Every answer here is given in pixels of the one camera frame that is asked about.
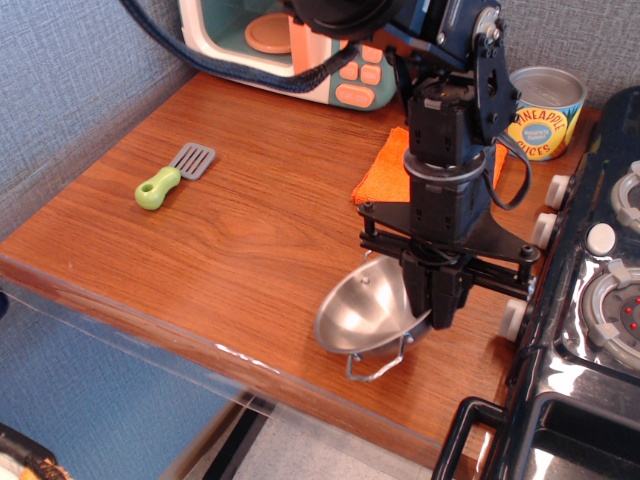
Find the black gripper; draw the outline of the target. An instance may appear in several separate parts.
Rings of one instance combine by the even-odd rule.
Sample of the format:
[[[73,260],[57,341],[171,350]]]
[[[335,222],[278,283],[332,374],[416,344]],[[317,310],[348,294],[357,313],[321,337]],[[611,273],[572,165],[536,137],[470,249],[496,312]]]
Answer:
[[[404,168],[410,201],[365,202],[363,246],[399,261],[414,317],[432,310],[435,330],[451,327],[474,285],[527,297],[540,252],[491,214],[518,207],[532,171],[505,201],[494,185],[497,140],[515,114],[517,92],[482,113],[470,84],[424,82],[408,99],[409,146]]]

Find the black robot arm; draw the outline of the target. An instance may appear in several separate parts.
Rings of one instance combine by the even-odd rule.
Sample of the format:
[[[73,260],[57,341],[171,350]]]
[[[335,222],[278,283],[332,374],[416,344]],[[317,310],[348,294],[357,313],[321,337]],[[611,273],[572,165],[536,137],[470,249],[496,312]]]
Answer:
[[[409,131],[405,202],[366,202],[365,248],[397,259],[412,313],[452,324],[474,285],[525,298],[539,250],[502,228],[492,206],[496,145],[516,120],[496,1],[290,1],[295,21],[381,50]]]

